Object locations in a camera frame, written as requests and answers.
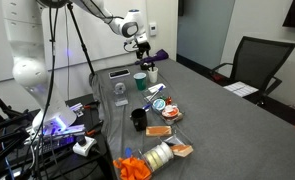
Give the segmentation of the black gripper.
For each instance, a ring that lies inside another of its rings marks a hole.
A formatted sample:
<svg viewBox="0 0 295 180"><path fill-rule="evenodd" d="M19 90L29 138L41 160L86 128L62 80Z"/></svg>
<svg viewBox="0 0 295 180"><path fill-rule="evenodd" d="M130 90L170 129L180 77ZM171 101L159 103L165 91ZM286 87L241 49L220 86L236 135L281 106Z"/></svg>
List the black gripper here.
<svg viewBox="0 0 295 180"><path fill-rule="evenodd" d="M142 59L144 54L149 56L149 51L151 50L151 46L148 41L137 42L136 45L137 45L136 57L138 59Z"/></svg>

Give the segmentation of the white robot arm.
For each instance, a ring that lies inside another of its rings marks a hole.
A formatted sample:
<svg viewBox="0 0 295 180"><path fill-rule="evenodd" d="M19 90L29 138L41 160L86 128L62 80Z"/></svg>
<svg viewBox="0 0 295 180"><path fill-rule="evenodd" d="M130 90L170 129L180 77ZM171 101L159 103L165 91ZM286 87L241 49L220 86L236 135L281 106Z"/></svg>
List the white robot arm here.
<svg viewBox="0 0 295 180"><path fill-rule="evenodd" d="M102 20L113 33L138 46L141 58L150 50L141 11L130 9L124 17L115 16L104 7L104 0L1 0L7 38L13 55L12 74L38 103L40 112L32 129L64 130L76 120L66 105L45 66L41 15L45 9L58 10L76 5Z"/></svg>

